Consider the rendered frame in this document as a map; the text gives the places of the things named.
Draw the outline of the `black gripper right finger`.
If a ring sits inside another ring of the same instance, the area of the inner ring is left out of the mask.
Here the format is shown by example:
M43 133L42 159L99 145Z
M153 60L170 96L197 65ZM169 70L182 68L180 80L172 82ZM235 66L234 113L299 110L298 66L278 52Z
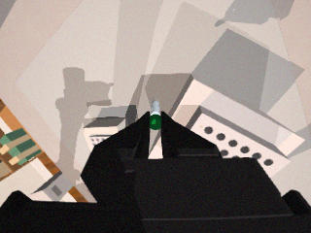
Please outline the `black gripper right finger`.
M162 158L223 158L217 145L176 122L166 112L161 111L160 116Z

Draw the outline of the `grey flat mat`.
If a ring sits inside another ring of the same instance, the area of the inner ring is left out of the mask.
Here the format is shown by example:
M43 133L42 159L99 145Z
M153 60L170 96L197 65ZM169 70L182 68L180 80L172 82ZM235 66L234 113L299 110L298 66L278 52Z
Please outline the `grey flat mat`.
M270 179L311 206L311 137L271 0L83 0L16 84L84 168L83 127L130 125L155 97L169 114L191 73L305 140Z

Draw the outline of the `green-capped test tube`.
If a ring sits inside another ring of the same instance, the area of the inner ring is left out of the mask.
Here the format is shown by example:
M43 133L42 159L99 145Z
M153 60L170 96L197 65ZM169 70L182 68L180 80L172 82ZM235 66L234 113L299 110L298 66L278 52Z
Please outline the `green-capped test tube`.
M151 100L150 128L153 130L161 128L159 99L156 97Z

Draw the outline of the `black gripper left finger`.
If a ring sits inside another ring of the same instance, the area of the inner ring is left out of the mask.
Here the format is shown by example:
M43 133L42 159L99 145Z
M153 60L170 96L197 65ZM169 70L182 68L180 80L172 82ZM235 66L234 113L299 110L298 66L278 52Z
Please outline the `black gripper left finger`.
M141 148L142 158L149 158L149 147L150 112L145 112L137 121L96 144L88 158L94 156L132 156L141 158Z

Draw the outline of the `cream block with round holes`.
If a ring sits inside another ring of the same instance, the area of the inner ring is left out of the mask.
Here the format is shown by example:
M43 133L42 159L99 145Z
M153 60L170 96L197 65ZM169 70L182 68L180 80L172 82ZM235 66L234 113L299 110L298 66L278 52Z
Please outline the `cream block with round holes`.
M86 137L90 151L93 147L102 142L104 139L114 135L128 126L126 117L97 119L83 127L83 132ZM93 138L93 139L92 139ZM104 139L103 139L104 138Z

